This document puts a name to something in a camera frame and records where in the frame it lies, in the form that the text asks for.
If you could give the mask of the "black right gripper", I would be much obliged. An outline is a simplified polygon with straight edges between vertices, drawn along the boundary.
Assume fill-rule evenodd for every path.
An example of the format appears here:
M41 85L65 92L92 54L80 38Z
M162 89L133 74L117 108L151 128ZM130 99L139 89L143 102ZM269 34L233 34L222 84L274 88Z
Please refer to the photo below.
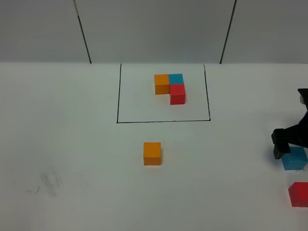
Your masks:
M308 113L298 124L289 128L277 128L273 131L272 141L274 143L274 157L281 159L282 156L291 152L289 144L301 147L308 146Z

